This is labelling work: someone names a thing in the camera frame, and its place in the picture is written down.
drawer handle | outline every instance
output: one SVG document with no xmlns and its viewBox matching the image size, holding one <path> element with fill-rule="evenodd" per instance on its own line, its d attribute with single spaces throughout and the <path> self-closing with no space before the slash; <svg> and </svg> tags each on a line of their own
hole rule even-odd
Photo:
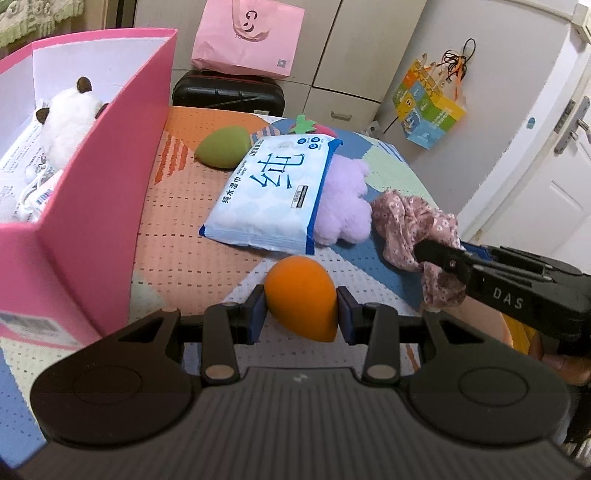
<svg viewBox="0 0 591 480">
<path fill-rule="evenodd" d="M 332 110 L 330 111 L 330 116 L 335 120 L 343 120 L 345 122 L 349 122 L 353 118 L 353 115 L 339 115 L 338 113 L 334 113 Z"/>
</svg>

shopping bag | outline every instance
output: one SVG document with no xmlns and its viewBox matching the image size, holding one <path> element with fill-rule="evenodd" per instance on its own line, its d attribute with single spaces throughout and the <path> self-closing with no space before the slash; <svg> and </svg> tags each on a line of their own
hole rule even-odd
<svg viewBox="0 0 591 480">
<path fill-rule="evenodd" d="M 392 100 L 404 135 L 431 148 L 466 114 L 461 78 L 451 79 L 440 64 L 415 60 Z"/>
<path fill-rule="evenodd" d="M 304 9 L 275 0 L 207 0 L 191 59 L 200 70 L 288 77 Z"/>
</svg>

white wall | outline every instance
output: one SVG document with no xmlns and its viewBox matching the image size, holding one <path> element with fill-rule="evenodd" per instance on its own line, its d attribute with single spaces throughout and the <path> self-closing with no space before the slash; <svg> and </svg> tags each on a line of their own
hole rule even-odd
<svg viewBox="0 0 591 480">
<path fill-rule="evenodd" d="M 576 0 L 538 0 L 572 12 Z M 437 60 L 473 37 L 477 50 L 464 81 L 467 115 L 431 150 L 394 124 L 382 138 L 396 145 L 435 201 L 459 213 L 508 149 L 545 85 L 569 35 L 567 21 L 503 0 L 428 0 L 378 121 L 396 117 L 392 95 L 411 62 Z"/>
</svg>

orange makeup sponge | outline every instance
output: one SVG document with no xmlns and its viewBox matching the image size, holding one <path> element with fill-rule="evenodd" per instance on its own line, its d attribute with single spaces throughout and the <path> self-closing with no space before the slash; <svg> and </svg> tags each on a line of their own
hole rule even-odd
<svg viewBox="0 0 591 480">
<path fill-rule="evenodd" d="M 335 284 L 318 262 L 287 257 L 265 279 L 267 307 L 286 328 L 317 342 L 332 342 L 337 331 Z"/>
</svg>

door lock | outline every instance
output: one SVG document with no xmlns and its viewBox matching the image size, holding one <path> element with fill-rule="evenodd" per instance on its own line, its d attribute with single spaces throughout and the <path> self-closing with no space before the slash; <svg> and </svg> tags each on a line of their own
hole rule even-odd
<svg viewBox="0 0 591 480">
<path fill-rule="evenodd" d="M 587 140 L 589 141 L 589 143 L 591 143 L 591 127 L 583 120 L 585 114 L 587 113 L 587 110 L 589 110 L 589 105 L 591 105 L 589 97 L 584 96 L 583 101 L 579 105 L 579 108 L 577 109 L 575 115 L 569 123 L 567 131 L 564 133 L 560 141 L 556 144 L 556 148 L 554 149 L 554 153 L 556 155 L 562 154 L 564 150 L 566 150 L 566 147 L 571 140 L 577 141 L 579 139 L 579 134 L 577 133 L 579 127 L 585 130 Z"/>
</svg>

